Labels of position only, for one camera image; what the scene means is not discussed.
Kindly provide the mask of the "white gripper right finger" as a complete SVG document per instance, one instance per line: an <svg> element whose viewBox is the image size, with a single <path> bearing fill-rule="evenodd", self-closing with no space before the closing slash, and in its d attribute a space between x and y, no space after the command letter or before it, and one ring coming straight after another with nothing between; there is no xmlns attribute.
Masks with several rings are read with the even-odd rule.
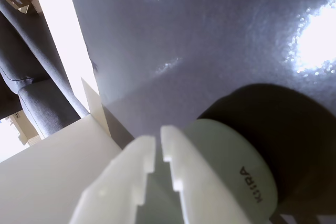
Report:
<svg viewBox="0 0 336 224"><path fill-rule="evenodd" d="M232 191L180 129L162 126L161 145L185 223L250 222Z"/></svg>

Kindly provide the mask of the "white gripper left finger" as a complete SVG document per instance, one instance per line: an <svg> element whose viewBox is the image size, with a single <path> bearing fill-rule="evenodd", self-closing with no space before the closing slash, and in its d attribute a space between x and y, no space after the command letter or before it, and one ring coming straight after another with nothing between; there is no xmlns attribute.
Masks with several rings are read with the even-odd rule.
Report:
<svg viewBox="0 0 336 224"><path fill-rule="evenodd" d="M147 176L155 169L154 136L128 144L82 192L70 223L135 223L145 202Z"/></svg>

